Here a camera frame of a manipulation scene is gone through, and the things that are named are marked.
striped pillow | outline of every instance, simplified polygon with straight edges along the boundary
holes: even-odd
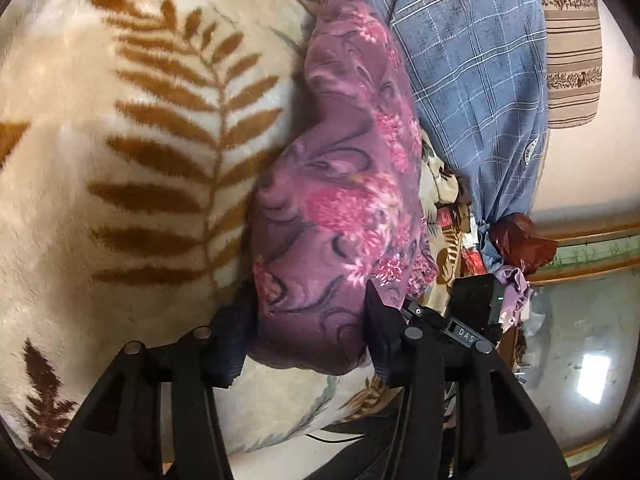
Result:
[[[542,0],[545,10],[549,127],[590,122],[598,110],[602,37],[598,0]]]

lavender cloth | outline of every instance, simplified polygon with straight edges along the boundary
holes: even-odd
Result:
[[[520,314],[529,309],[533,289],[521,269],[509,265],[502,266],[494,273],[496,279],[506,286],[500,311],[502,331],[507,332],[520,322]]]
[[[258,337],[277,368],[362,364],[365,284],[399,308],[435,277],[418,199],[420,130],[395,40],[361,0],[321,0],[305,76],[321,122],[260,181]]]

brown fern pattern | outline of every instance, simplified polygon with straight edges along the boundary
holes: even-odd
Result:
[[[351,414],[343,422],[359,420],[384,410],[396,398],[401,388],[388,388],[382,379],[373,376],[366,379],[364,389],[355,394],[341,408],[350,408]]]
[[[436,256],[436,266],[438,267],[436,283],[447,285],[448,290],[449,285],[456,277],[456,268],[458,267],[460,249],[462,248],[462,232],[455,226],[450,225],[442,228],[442,235],[444,236],[445,247]]]
[[[136,67],[118,70],[117,75],[156,99],[154,104],[118,101],[114,104],[116,111],[137,124],[199,146],[210,159],[205,167],[178,148],[155,140],[107,137],[106,145],[117,156],[163,176],[179,177],[192,186],[204,188],[207,199],[202,203],[195,195],[165,184],[91,182],[90,193],[127,212],[203,217],[199,237],[140,226],[101,226],[93,230],[94,238],[110,250],[140,258],[164,258],[200,250],[205,264],[195,269],[157,265],[103,269],[94,274],[94,279],[125,285],[184,285],[209,276],[216,290],[216,272],[242,253],[241,235],[233,237],[221,250],[214,251],[211,247],[218,237],[244,227],[250,204],[250,195],[243,196],[220,218],[211,221],[218,192],[256,177],[280,153],[279,148],[262,150],[223,173],[226,154],[269,130],[282,109],[260,110],[235,122],[231,114],[256,104],[276,86],[278,77],[264,77],[231,95],[229,85],[255,67],[261,54],[239,55],[242,32],[216,41],[218,24],[203,23],[201,9],[190,12],[180,24],[172,0],[164,0],[157,14],[142,12],[130,0],[89,1],[107,13],[105,23],[120,31],[116,37],[117,53]],[[186,58],[195,61],[199,69],[184,63]],[[216,102],[209,102],[192,88],[213,89]],[[182,110],[217,114],[219,136],[212,135]]]
[[[0,123],[0,170],[29,126],[29,123]]]
[[[68,416],[76,403],[60,399],[60,379],[29,339],[24,342],[22,357],[36,393],[35,396],[27,396],[24,415],[29,444],[37,455],[49,458],[69,425]]]

blue plaid cloth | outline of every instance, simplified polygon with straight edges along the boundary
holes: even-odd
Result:
[[[365,0],[404,49],[433,147],[469,180],[476,220],[527,213],[545,147],[540,0]]]

red plastic bag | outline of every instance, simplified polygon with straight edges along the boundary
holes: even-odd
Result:
[[[479,276],[480,274],[487,274],[486,267],[482,261],[482,254],[475,247],[462,248],[463,277],[467,276]]]
[[[500,218],[489,229],[489,238],[504,262],[532,274],[554,259],[558,242],[536,236],[533,221],[523,213]]]

